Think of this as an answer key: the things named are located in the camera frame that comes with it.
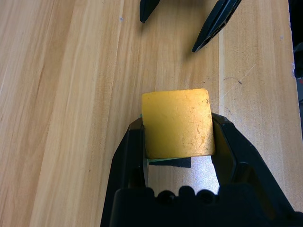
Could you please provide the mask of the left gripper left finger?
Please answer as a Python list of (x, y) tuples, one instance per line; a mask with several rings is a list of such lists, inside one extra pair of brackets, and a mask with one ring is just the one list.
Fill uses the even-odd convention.
[(144, 126), (140, 117), (129, 125), (115, 152), (115, 160), (118, 161), (117, 189), (147, 186), (145, 152)]

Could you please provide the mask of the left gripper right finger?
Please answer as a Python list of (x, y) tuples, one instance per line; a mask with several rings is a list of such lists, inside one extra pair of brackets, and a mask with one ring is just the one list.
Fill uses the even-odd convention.
[(226, 117), (212, 113), (215, 154), (212, 163), (219, 185), (249, 182), (272, 189), (275, 179), (254, 145)]

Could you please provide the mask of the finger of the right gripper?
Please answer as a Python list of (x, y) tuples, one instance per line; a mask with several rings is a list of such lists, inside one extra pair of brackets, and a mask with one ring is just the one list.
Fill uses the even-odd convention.
[(145, 23), (151, 13), (155, 10), (160, 0), (140, 0), (140, 21)]
[(228, 23), (241, 0), (218, 0), (203, 24), (192, 52), (197, 52), (213, 39)]

